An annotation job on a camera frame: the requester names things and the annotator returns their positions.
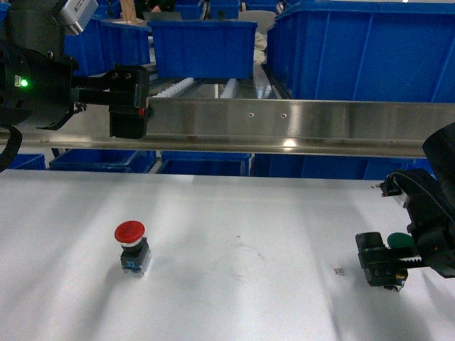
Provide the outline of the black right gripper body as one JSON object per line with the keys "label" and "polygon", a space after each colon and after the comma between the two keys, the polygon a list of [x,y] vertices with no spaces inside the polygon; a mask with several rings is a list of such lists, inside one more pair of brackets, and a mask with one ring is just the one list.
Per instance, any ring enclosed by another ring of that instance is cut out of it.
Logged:
{"label": "black right gripper body", "polygon": [[414,248],[424,266],[454,277],[454,206],[438,181],[423,169],[394,170],[380,184],[407,211]]}

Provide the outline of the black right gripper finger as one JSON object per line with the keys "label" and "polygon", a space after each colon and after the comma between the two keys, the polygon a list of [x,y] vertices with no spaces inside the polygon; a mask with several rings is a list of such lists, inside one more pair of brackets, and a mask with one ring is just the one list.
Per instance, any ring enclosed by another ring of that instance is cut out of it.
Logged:
{"label": "black right gripper finger", "polygon": [[395,272],[398,269],[418,269],[427,265],[420,255],[404,263],[395,263],[386,258],[387,241],[382,240],[379,232],[364,232],[355,236],[358,258],[365,279],[370,286],[385,287],[395,282]]}
{"label": "black right gripper finger", "polygon": [[387,259],[413,259],[419,256],[415,247],[396,247],[387,249]]}

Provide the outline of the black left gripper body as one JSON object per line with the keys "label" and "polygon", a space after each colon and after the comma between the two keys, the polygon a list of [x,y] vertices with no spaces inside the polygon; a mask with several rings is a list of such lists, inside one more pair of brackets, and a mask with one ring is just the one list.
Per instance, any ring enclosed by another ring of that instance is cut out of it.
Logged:
{"label": "black left gripper body", "polygon": [[58,130],[73,115],[70,88],[77,61],[1,45],[1,126]]}

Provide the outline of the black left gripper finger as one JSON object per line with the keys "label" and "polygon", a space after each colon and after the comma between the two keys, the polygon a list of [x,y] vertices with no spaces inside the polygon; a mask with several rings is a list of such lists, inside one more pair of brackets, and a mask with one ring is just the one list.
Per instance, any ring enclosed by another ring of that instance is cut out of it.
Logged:
{"label": "black left gripper finger", "polygon": [[141,90],[72,90],[70,98],[73,102],[108,106],[110,137],[142,139],[153,115],[149,94]]}
{"label": "black left gripper finger", "polygon": [[149,96],[149,70],[118,65],[102,76],[71,80],[70,100],[86,104],[145,107]]}

